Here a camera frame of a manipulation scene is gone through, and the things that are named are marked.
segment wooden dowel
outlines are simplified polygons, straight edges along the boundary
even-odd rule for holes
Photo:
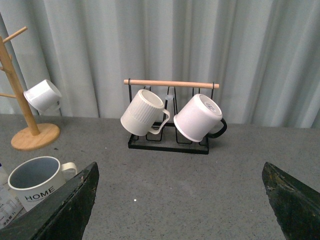
[[[129,79],[123,81],[125,85],[129,84]],[[166,86],[166,87],[187,87],[201,89],[218,89],[219,84],[205,82],[189,82],[189,81],[158,81],[158,80],[136,80],[130,79],[130,85],[145,85],[145,86]]]
[[[6,93],[0,93],[0,96],[1,97],[7,97],[7,98],[13,98],[15,99],[16,96],[15,95],[12,95],[12,94],[6,94]]]
[[[11,71],[6,69],[6,68],[4,68],[3,66],[0,66],[0,70],[6,72],[7,74],[11,74]]]
[[[21,28],[19,31],[16,31],[14,34],[11,34],[10,36],[8,36],[7,38],[5,38],[3,40],[3,43],[5,44],[6,42],[10,41],[11,39],[15,38],[16,36],[22,34],[25,30],[27,30],[28,28],[25,26],[23,28]]]
[[[30,132],[33,136],[37,136],[40,134],[39,128],[37,126],[36,120],[35,120],[32,112],[31,112],[29,103],[27,102],[27,100],[24,96],[24,90],[20,84],[19,78],[18,78],[17,73],[15,71],[15,68],[10,60],[5,43],[4,43],[4,41],[2,41],[1,36],[0,36],[0,56],[1,56],[0,62],[2,64],[2,67],[11,71],[11,74],[9,74],[7,72],[5,74],[9,80],[11,87],[12,87],[15,98],[16,98],[17,102],[19,103],[19,106],[20,106],[21,111],[23,113],[24,119],[28,125],[28,128],[30,129]]]

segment mug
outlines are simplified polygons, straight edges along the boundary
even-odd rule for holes
[[[30,211],[66,183],[63,172],[70,169],[78,174],[73,162],[60,164],[52,156],[36,157],[16,167],[9,175],[8,185],[25,210]]]
[[[204,136],[217,138],[227,130],[227,123],[222,117],[219,106],[203,94],[194,95],[183,109],[173,117],[175,127],[192,142],[201,142]],[[209,131],[219,122],[223,127],[216,133]]]
[[[162,122],[158,130],[152,128],[160,113],[168,117]],[[125,110],[120,121],[122,126],[130,133],[144,136],[148,132],[160,133],[163,126],[170,119],[170,112],[165,109],[164,102],[153,92],[140,89]]]
[[[29,90],[24,91],[23,94],[30,105],[37,109],[40,113],[44,113],[62,97],[58,88],[47,79],[41,81]]]

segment black mug handle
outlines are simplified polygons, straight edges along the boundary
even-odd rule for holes
[[[221,122],[223,123],[223,127],[216,133],[208,133],[207,134],[208,138],[215,139],[220,137],[222,134],[224,134],[224,132],[227,130],[227,123],[226,123],[226,120],[224,120],[224,118],[221,119]]]

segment ribbed white mug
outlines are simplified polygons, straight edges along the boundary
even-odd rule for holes
[[[162,122],[159,129],[155,130],[152,125],[161,113],[165,113],[168,117]],[[169,119],[170,112],[165,109],[161,98],[149,90],[141,89],[125,110],[120,121],[128,132],[144,136],[148,132],[155,135],[160,133]]]
[[[222,117],[219,106],[203,94],[194,95],[183,109],[173,117],[174,125],[179,132],[193,142],[201,142],[210,130],[219,122],[223,128],[210,138],[221,136],[227,129],[227,123]]]

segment white mug handle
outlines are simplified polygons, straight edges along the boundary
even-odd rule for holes
[[[74,172],[75,172],[74,175],[78,174],[77,166],[73,162],[67,162],[67,163],[61,165],[61,171],[62,172],[68,171],[70,169],[74,170]]]
[[[166,122],[169,121],[170,119],[170,112],[167,109],[163,109],[162,112],[164,112],[165,114],[168,115],[168,117],[163,121],[163,123],[160,125],[159,129],[155,130],[153,128],[150,128],[150,130],[148,132],[152,133],[152,134],[158,134],[160,133],[161,129],[164,127],[164,125],[166,124]]]
[[[51,111],[56,111],[61,107],[61,102],[59,101],[59,104],[55,108],[49,108]],[[45,113],[45,111],[38,110],[39,114],[42,115]]]

